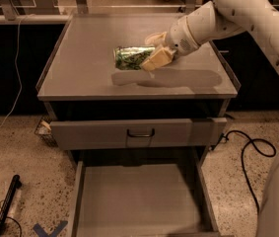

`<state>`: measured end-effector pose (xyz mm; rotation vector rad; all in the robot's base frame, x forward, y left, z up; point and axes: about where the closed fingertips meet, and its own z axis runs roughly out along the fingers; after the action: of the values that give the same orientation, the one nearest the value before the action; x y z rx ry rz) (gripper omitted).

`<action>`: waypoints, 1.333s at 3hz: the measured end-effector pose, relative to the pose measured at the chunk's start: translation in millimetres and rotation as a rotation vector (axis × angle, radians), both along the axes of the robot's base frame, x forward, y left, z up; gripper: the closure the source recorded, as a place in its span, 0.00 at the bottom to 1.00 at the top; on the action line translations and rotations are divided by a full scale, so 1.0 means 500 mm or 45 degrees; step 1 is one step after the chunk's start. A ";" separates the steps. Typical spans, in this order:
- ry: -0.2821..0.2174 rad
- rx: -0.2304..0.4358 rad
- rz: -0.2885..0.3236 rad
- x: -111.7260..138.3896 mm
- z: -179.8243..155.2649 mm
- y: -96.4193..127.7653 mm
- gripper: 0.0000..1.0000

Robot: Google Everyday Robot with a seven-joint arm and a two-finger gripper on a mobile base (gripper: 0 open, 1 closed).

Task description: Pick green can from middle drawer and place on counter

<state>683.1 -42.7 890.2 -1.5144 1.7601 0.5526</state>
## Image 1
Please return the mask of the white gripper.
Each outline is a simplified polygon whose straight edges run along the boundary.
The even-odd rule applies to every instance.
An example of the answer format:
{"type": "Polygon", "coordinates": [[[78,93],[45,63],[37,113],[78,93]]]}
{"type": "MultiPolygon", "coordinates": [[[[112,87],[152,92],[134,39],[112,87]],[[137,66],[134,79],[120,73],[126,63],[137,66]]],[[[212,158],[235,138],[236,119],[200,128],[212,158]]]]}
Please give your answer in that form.
{"type": "Polygon", "coordinates": [[[192,15],[182,16],[171,25],[168,32],[154,33],[145,38],[145,44],[157,48],[140,64],[140,68],[152,71],[170,64],[176,56],[187,56],[199,49],[192,31],[192,15]]]}

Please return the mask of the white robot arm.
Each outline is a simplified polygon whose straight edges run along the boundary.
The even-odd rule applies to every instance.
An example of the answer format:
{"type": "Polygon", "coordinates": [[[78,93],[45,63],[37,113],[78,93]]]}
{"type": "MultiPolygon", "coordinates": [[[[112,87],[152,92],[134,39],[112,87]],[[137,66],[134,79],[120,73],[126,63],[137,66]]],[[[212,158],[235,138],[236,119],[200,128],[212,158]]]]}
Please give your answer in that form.
{"type": "MultiPolygon", "coordinates": [[[[249,33],[279,72],[279,11],[268,0],[211,0],[145,44],[156,49],[140,67],[151,71],[189,55],[210,40],[249,33]]],[[[279,237],[279,153],[270,167],[257,211],[256,237],[279,237]]]]}

